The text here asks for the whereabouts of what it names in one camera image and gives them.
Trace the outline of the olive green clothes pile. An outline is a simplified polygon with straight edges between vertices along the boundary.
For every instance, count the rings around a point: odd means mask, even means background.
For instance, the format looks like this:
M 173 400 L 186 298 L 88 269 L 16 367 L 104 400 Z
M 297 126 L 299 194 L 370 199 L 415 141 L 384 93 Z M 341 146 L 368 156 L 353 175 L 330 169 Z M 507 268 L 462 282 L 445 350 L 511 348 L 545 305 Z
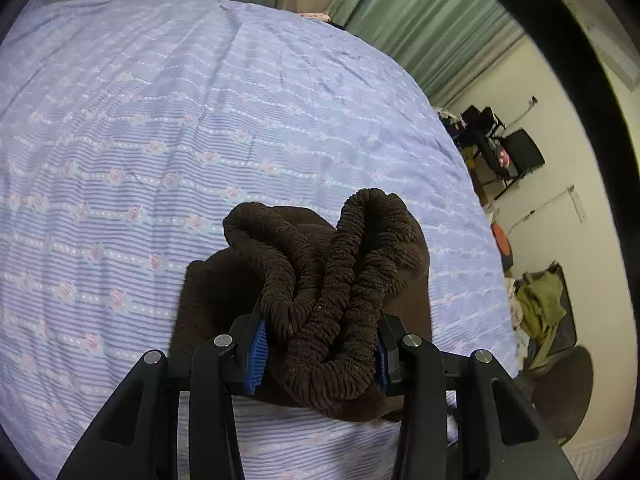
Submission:
M 523 311 L 522 329 L 536 342 L 537 350 L 529 368 L 537 368 L 549 362 L 549 353 L 554 343 L 560 322 L 565 318 L 561 297 L 564 286 L 558 274 L 544 271 L 536 278 L 524 273 L 516 299 Z

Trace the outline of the black folding chair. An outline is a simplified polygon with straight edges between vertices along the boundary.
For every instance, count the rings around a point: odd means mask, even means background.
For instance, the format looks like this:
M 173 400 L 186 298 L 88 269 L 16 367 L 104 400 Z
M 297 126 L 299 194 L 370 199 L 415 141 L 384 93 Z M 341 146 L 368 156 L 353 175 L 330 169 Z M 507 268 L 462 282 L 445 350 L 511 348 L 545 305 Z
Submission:
M 523 128 L 507 133 L 506 125 L 490 107 L 479 110 L 471 105 L 461 114 L 461 119 L 464 140 L 468 148 L 472 148 L 472 161 L 480 158 L 494 176 L 480 181 L 480 186 L 502 184 L 496 200 L 546 163 L 529 133 Z

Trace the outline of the orange round object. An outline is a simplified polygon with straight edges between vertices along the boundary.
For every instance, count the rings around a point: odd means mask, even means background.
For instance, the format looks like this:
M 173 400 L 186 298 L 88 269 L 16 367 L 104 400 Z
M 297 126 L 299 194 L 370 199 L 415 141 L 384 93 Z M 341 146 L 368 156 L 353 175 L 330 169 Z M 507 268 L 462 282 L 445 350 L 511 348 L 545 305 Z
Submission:
M 500 254 L 503 270 L 509 270 L 513 266 L 513 254 L 510 244 L 510 240 L 506 236 L 506 232 L 497 221 L 494 221 L 490 225 L 491 233 L 494 236 L 495 242 Z

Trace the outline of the dark round stool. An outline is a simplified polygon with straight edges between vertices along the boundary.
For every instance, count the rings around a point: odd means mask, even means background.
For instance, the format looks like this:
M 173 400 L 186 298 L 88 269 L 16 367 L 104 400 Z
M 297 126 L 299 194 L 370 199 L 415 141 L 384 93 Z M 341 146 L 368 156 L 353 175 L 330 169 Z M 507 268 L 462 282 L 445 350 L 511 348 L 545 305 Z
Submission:
M 544 366 L 522 370 L 515 383 L 559 445 L 566 445 L 584 421 L 591 401 L 590 353 L 583 346 L 575 346 L 554 356 Z

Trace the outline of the lavender striped bed sheet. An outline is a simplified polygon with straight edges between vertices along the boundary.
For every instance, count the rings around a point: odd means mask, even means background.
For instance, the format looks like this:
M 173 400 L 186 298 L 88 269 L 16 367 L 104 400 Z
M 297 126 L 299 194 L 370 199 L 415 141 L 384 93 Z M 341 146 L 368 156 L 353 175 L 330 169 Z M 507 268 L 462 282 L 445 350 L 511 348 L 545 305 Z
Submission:
M 1 425 L 41 479 L 143 352 L 243 202 L 335 222 L 399 195 L 432 259 L 434 341 L 516 343 L 468 170 L 416 82 L 331 25 L 227 0 L 34 2 L 1 45 Z

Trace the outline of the brown corduroy pants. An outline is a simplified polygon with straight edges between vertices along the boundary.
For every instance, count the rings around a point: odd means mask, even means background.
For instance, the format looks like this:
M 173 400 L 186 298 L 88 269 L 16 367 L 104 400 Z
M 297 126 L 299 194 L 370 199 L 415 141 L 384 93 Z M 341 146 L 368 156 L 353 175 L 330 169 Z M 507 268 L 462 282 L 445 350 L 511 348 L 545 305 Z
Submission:
M 402 199 L 364 188 L 337 224 L 293 206 L 242 203 L 227 247 L 186 268 L 169 352 L 183 356 L 258 311 L 269 346 L 259 400 L 346 422 L 399 419 L 401 396 L 375 380 L 378 322 L 430 336 L 430 255 Z

